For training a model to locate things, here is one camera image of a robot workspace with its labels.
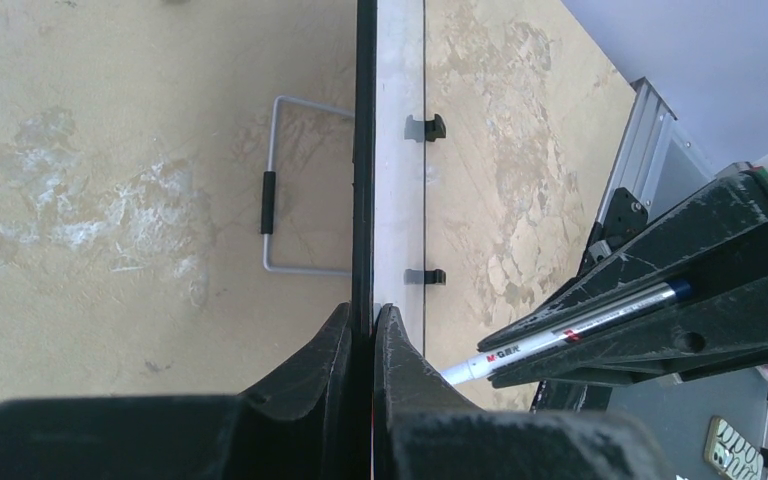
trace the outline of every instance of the white marker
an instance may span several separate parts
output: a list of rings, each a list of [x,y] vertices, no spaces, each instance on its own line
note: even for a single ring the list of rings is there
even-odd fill
[[[642,315],[652,308],[667,306],[690,296],[690,285],[684,280],[659,283],[621,298],[555,327],[535,333],[516,342],[476,355],[460,365],[446,369],[442,375],[452,385],[483,378],[493,371],[550,348],[575,343],[581,338]]]

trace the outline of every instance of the paint stain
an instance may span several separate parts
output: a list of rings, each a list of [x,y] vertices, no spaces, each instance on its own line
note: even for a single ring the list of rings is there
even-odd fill
[[[149,360],[146,360],[146,369],[151,373],[160,373],[166,370],[169,370],[172,368],[172,364],[166,365],[165,367],[161,367],[158,364],[151,362]]]

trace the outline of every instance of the blue pen end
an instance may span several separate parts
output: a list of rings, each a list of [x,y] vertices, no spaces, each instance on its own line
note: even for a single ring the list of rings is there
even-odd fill
[[[667,285],[673,289],[678,301],[690,298],[693,294],[693,289],[690,287],[690,284],[680,278],[667,281]]]

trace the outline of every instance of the black handle grip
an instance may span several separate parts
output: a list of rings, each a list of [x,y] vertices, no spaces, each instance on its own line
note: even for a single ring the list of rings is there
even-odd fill
[[[275,223],[275,172],[263,172],[263,195],[260,197],[260,233],[272,235]]]

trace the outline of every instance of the black foam grip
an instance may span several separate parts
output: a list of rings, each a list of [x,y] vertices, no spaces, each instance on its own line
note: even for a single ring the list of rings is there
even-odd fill
[[[263,195],[260,201],[260,233],[272,234],[275,222],[275,172],[263,172]]]

